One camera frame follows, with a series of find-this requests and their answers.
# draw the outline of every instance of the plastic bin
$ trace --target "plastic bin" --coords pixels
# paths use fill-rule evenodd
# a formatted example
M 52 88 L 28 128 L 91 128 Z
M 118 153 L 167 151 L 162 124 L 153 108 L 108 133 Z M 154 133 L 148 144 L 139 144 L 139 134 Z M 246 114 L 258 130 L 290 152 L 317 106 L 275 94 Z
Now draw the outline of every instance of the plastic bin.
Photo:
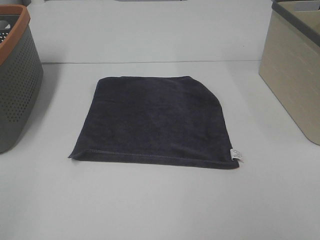
M 25 6 L 0 5 L 0 153 L 17 141 L 43 77 L 29 21 Z
M 320 145 L 320 1 L 272 4 L 259 74 L 292 119 Z

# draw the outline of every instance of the white surface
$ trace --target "white surface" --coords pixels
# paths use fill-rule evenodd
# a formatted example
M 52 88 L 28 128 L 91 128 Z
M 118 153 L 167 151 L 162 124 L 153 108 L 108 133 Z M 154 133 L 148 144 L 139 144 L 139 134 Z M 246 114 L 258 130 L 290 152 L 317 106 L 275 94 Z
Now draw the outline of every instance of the white surface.
M 31 4 L 30 28 L 42 62 L 260 60 L 270 0 Z
M 258 61 L 44 65 L 23 137 L 0 156 L 1 240 L 319 240 L 320 147 Z M 98 79 L 185 76 L 220 100 L 234 170 L 67 158 Z

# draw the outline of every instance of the towel label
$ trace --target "towel label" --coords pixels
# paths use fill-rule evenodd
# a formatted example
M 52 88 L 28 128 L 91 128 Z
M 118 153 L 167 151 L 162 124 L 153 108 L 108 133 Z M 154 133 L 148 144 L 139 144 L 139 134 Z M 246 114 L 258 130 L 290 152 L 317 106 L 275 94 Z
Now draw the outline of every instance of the towel label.
M 242 157 L 242 154 L 241 152 L 235 150 L 235 149 L 230 149 L 230 154 L 231 154 L 231 159 L 234 160 L 234 159 L 237 159 L 241 162 L 243 162 L 243 157 Z

